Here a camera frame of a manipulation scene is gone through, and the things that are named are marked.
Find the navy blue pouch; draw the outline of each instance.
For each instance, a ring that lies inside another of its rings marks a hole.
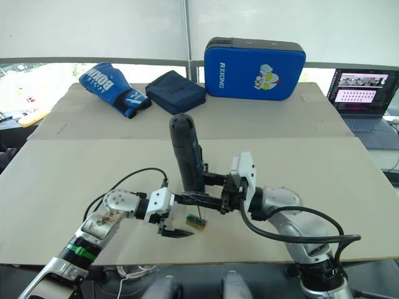
[[[148,84],[145,93],[167,112],[175,115],[203,104],[206,90],[171,70]]]

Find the cartoon logo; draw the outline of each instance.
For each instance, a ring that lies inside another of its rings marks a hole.
[[[269,90],[280,83],[279,76],[272,73],[273,69],[268,64],[262,64],[259,76],[255,79],[255,88]]]

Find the black cable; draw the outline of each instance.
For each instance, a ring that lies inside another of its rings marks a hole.
[[[95,294],[95,282],[92,280],[92,299],[97,299],[97,296]]]
[[[392,127],[392,128],[394,128],[395,129],[395,131],[398,133],[398,125],[399,125],[399,123],[392,123],[392,122],[388,122],[388,124]]]
[[[337,247],[337,251],[335,251],[335,255],[334,255],[334,261],[336,265],[341,266],[341,253],[344,251],[345,248],[347,248],[350,244],[352,244],[354,241],[347,241],[347,242],[342,242],[339,243],[338,247]]]
[[[399,158],[398,158],[398,161],[397,161],[397,163],[395,164],[395,166],[392,167],[391,169],[387,170],[386,173],[390,173],[391,171],[393,171],[393,170],[398,166],[398,164],[399,164]]]
[[[384,295],[379,295],[379,294],[359,291],[359,290],[356,290],[354,288],[351,288],[351,290],[352,290],[354,298],[362,297],[362,298],[369,298],[369,299],[398,299],[397,297],[384,296]]]
[[[116,187],[118,187],[122,182],[124,182],[124,180],[130,178],[131,176],[134,176],[135,174],[142,173],[143,171],[148,171],[148,170],[159,171],[159,172],[163,175],[163,182],[162,182],[162,185],[161,185],[161,186],[162,186],[162,187],[166,187],[166,186],[168,185],[168,176],[166,175],[166,173],[165,173],[162,169],[156,168],[156,167],[147,167],[147,168],[142,168],[142,169],[136,170],[136,171],[134,171],[134,172],[128,174],[127,176],[123,177],[123,178],[122,178],[121,180],[119,180],[115,185],[113,185],[113,187],[112,187],[109,191],[114,190],[114,189],[115,189]],[[98,198],[94,199],[94,201],[92,201],[92,203],[87,207],[87,209],[86,209],[86,211],[85,211],[85,214],[84,214],[84,216],[83,216],[83,221],[86,220],[87,215],[89,214],[90,208],[91,208],[98,200],[100,200],[101,198],[103,198],[104,195],[106,195],[106,193],[104,193],[103,195],[100,195]],[[97,210],[99,209],[99,207],[101,206],[101,203],[102,203],[102,202],[100,201],[100,202],[96,205],[96,207],[94,208],[93,212],[95,212],[95,211],[97,211]]]
[[[267,219],[266,220],[268,220],[268,218],[271,218],[272,216],[274,216],[278,212],[282,212],[282,211],[302,211],[302,212],[308,212],[308,213],[311,213],[311,214],[315,214],[315,215],[317,215],[317,216],[329,221],[332,225],[334,225],[337,228],[338,233],[340,235],[344,235],[344,230],[343,230],[342,226],[337,221],[335,221],[333,218],[331,218],[330,216],[328,216],[328,215],[326,215],[326,214],[324,214],[322,212],[319,212],[317,210],[313,210],[313,209],[308,208],[308,207],[300,207],[300,206],[279,207],[279,208],[274,209],[273,211],[271,211],[267,215]]]
[[[201,211],[200,211],[200,207],[199,207],[199,206],[200,206],[200,205],[199,205],[199,204],[197,204],[199,218],[200,218],[200,219],[202,219],[202,217],[201,217]]]
[[[89,206],[86,208],[85,214],[83,215],[83,222],[86,220],[87,215],[89,214],[90,208],[91,208],[99,199],[101,199],[104,195],[105,195],[105,193],[104,193],[104,194],[101,194],[98,198],[94,199],[94,200],[92,201],[91,204],[89,204]]]
[[[266,237],[268,239],[287,242],[287,243],[295,243],[295,244],[324,244],[324,243],[340,243],[340,242],[349,242],[360,240],[359,235],[335,235],[330,237],[292,237],[289,235],[279,235],[273,234],[271,232],[266,232],[256,226],[254,226],[251,221],[249,221],[244,206],[244,199],[240,201],[240,211],[241,217],[243,218],[244,223],[251,229],[253,232]]]

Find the white table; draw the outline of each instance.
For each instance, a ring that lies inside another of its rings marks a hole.
[[[145,84],[133,84],[144,91]],[[189,111],[202,139],[352,137],[315,83],[299,83],[283,102],[214,98]],[[169,140],[171,114],[156,103],[129,120],[108,103],[73,84],[31,140]]]
[[[306,206],[341,223],[362,240],[344,251],[343,260],[399,255],[399,200],[370,154],[356,138],[268,138],[200,140],[210,171],[227,173],[234,155],[251,151],[257,185],[285,186]],[[69,241],[87,205],[136,169],[158,166],[181,190],[170,141],[30,140],[0,176],[0,263],[45,264]],[[161,176],[146,173],[122,187],[151,192]],[[218,188],[208,188],[212,195]],[[238,212],[225,216],[201,209],[208,225],[191,237],[169,239],[156,226],[126,219],[97,265],[138,263],[285,262],[283,243],[252,233]],[[195,207],[180,206],[175,227]],[[264,229],[271,225],[256,222]]]

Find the white cable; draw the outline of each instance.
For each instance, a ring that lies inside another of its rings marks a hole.
[[[118,297],[117,297],[117,299],[120,298],[120,293],[122,292],[122,283],[123,283],[125,280],[128,280],[128,279],[129,279],[129,278],[123,278],[123,279],[120,280],[120,283],[119,283],[119,292],[118,292]]]
[[[139,271],[133,273],[127,273],[122,266],[117,266],[117,271],[122,278],[126,279],[138,279],[146,275],[149,271],[155,269],[156,266],[141,266],[139,265]]]

